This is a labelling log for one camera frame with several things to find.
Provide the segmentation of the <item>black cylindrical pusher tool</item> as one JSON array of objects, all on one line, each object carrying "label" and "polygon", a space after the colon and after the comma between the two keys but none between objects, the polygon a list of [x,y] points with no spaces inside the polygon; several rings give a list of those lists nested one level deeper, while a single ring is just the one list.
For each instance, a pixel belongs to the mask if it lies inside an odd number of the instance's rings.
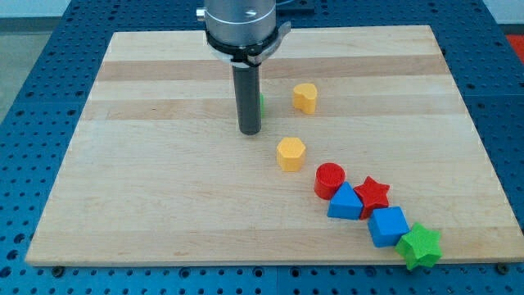
[{"label": "black cylindrical pusher tool", "polygon": [[259,68],[233,66],[233,83],[239,129],[246,135],[257,134],[261,129]]}]

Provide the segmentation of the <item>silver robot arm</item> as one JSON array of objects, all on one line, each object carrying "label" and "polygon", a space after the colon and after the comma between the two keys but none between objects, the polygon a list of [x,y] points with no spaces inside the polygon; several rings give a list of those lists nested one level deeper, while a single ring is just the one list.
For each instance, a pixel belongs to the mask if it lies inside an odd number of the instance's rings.
[{"label": "silver robot arm", "polygon": [[261,130],[260,65],[280,47],[291,24],[277,25],[275,0],[205,0],[196,10],[212,53],[232,67],[240,131]]}]

